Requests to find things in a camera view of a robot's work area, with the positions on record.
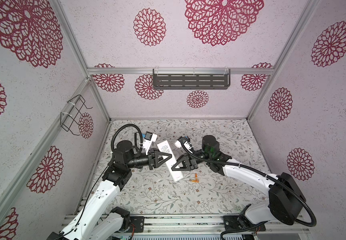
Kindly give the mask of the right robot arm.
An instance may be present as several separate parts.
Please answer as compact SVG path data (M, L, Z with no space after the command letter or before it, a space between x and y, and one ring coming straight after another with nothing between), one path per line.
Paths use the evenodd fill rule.
M267 201L247 205L242 210L239 217L244 227L272 220L291 226L300 221L297 217L306 200L292 176L269 174L241 164L221 152L219 142L212 135L203 137L202 148L197 151L187 137L180 137L175 146L185 153L177 159L172 171L192 171L204 163L213 172L239 180L268 197Z

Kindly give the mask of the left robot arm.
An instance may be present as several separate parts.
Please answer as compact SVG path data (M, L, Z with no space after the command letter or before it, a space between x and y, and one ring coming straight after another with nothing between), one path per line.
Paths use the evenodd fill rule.
M121 192L132 176L132 169L148 166L155 169L174 157L170 144L164 141L149 154L135 153L138 147L121 141L113 150L114 161L104 173L103 180L76 217L60 233L52 232L49 240L106 240L117 231L130 226L130 212L116 207L100 221L109 204Z

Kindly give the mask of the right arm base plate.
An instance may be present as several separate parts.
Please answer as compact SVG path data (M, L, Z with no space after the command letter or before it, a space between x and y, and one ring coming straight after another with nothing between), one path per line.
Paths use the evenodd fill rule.
M225 230L227 232L259 232L266 231L265 222L260 224L251 223L245 216L223 216Z

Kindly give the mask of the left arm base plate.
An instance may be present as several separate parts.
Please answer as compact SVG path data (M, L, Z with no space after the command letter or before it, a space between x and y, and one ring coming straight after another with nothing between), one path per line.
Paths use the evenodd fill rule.
M145 217L144 216L130 216L126 219L126 233L143 233L144 225L145 225Z

